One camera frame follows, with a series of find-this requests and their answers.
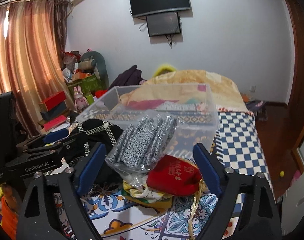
wooden floor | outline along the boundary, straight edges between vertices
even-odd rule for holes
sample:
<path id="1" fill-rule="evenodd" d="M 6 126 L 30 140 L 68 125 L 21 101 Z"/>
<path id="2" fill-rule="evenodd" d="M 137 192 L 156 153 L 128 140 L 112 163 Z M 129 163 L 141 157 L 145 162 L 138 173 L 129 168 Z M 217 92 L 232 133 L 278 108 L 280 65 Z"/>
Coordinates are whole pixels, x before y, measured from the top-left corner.
<path id="1" fill-rule="evenodd" d="M 256 121 L 256 128 L 271 174 L 275 197 L 281 196 L 289 187 L 298 170 L 291 155 L 297 132 L 291 125 L 287 109 L 282 106 L 266 106 L 267 121 Z"/>

screw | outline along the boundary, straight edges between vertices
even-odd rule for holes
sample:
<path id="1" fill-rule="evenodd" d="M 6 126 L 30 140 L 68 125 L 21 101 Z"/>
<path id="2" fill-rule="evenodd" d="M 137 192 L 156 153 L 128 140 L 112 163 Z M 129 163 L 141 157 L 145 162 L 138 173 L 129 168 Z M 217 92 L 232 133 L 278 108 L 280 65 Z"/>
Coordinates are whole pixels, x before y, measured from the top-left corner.
<path id="1" fill-rule="evenodd" d="M 231 168 L 231 167 L 226 167 L 224 170 L 225 170 L 226 173 L 233 173 L 234 172 L 234 169 Z"/>
<path id="2" fill-rule="evenodd" d="M 64 170 L 66 173 L 72 173 L 74 171 L 73 167 L 66 167 L 66 169 Z"/>
<path id="3" fill-rule="evenodd" d="M 264 174 L 261 171 L 257 172 L 256 176 L 258 176 L 261 179 L 265 178 Z"/>
<path id="4" fill-rule="evenodd" d="M 41 177 L 42 175 L 43 175 L 43 173 L 40 172 L 40 171 L 38 171 L 38 172 L 34 173 L 33 177 L 34 177 L 34 178 L 39 178 L 39 177 Z"/>

dark purple clothing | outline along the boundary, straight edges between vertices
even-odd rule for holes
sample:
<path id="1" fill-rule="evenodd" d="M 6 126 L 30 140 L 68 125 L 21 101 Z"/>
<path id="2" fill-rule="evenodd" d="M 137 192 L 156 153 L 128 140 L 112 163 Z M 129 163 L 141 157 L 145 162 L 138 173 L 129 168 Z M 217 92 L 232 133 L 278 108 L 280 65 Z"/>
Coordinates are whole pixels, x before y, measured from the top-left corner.
<path id="1" fill-rule="evenodd" d="M 112 82 L 108 90 L 115 86 L 133 86 L 139 85 L 140 81 L 143 80 L 141 78 L 142 71 L 137 69 L 137 65 L 132 66 L 128 70 L 119 74 L 117 78 Z"/>

transparent plastic box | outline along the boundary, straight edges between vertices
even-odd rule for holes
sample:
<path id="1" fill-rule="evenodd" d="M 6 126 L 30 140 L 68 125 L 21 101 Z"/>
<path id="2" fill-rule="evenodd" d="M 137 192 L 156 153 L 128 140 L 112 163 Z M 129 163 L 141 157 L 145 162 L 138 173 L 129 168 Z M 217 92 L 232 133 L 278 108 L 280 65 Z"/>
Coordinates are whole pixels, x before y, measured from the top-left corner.
<path id="1" fill-rule="evenodd" d="M 76 119 L 103 119 L 126 129 L 150 110 L 175 115 L 182 122 L 165 153 L 192 158 L 193 146 L 199 142 L 210 151 L 220 122 L 211 88 L 204 83 L 116 86 Z"/>

beige blanket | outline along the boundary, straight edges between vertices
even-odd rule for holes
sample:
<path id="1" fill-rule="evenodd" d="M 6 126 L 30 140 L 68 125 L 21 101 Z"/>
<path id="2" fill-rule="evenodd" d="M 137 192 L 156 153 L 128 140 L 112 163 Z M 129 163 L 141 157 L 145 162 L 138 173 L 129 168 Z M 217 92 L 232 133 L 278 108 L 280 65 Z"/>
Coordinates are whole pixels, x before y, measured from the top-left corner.
<path id="1" fill-rule="evenodd" d="M 240 92 L 236 84 L 227 77 L 205 70 L 180 70 L 166 73 L 151 78 L 144 85 L 131 93 L 121 96 L 123 104 L 128 105 L 131 101 L 142 100 L 179 100 L 185 103 L 191 96 L 196 100 L 204 98 L 204 92 L 196 89 L 196 86 L 183 87 L 180 90 L 171 90 L 166 87 L 150 90 L 145 85 L 151 84 L 174 84 L 174 83 L 206 83 L 210 85 L 214 102 L 218 110 L 225 108 L 230 111 L 247 112 Z"/>

